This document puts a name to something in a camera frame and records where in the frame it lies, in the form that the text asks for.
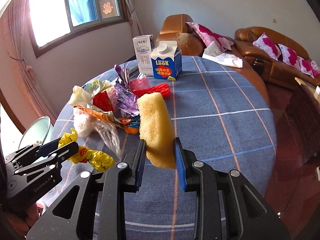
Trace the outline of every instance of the window frame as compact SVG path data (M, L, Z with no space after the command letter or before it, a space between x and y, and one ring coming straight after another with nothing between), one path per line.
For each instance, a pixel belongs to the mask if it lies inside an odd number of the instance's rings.
M97 4L99 4L99 0L94 0L96 13L97 13L97 15L98 14L100 15L100 17L98 17L98 20L87 22L84 24L80 24L80 25L74 27L72 25L72 21L71 21L69 2L65 0L68 22L69 22L69 26L70 26L70 33L65 34L65 35L63 35L53 41L50 41L49 43L45 44L44 46L39 47L38 44L36 43L35 34L34 34L33 28L32 28L29 0L26 0L25 16L26 16L26 21L27 21L28 34L29 34L31 46L33 48L33 51L34 51L36 58L40 57L44 53L55 48L56 46L66 42L68 40L71 40L77 36L80 36L84 33L88 33L88 32L91 32L91 31L94 31L94 30L97 30L100 28L104 28L104 27L119 24L119 23L129 22L127 5L125 3L125 0L119 0L118 11L119 11L120 16L109 17L109 18L105 18L105 19L102 19L101 9L100 9L100 6L97 6Z

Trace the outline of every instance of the blue and white carton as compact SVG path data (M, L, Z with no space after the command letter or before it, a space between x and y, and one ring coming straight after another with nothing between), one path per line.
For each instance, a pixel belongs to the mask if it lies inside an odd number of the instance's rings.
M155 78L176 80L182 72L181 49L176 41L157 41L151 52L153 76Z

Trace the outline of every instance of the blue plaid tablecloth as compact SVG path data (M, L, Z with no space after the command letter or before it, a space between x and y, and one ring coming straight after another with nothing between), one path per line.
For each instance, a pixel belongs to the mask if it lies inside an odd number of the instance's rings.
M125 64L133 67L137 63ZM276 130L265 100L232 68L201 57L183 56L182 69L177 81L154 78L149 81L151 85L169 84L172 94L165 102L183 148L193 151L198 160L218 171L240 170L264 194L276 155ZM114 80L116 76L111 69L97 78ZM70 132L71 127L73 109L66 105L55 123L51 139ZM124 153L136 151L139 135L126 134L121 129L118 133ZM78 144L114 156L96 132L79 138ZM87 163L65 161L62 166L63 181L43 197L46 206L81 171L92 171ZM176 171L156 168L147 160L139 192L125 194L127 239L193 239L195 208L195 193L181 190Z

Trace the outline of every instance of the red paper cut decoration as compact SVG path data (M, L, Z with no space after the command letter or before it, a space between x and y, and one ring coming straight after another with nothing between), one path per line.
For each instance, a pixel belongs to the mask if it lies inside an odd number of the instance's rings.
M108 13L110 13L110 12L112 11L113 6L111 6L111 4L110 4L109 2L107 2L107 3L105 3L105 4L103 5L103 8L104 8L103 12L104 12L105 14L108 14Z

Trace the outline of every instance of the tiled floor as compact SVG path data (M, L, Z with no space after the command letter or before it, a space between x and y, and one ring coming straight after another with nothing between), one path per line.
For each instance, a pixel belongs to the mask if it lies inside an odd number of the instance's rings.
M304 147L294 121L285 112L292 91L266 83L277 133L276 163L265 198L294 238L320 202L320 161L303 158Z

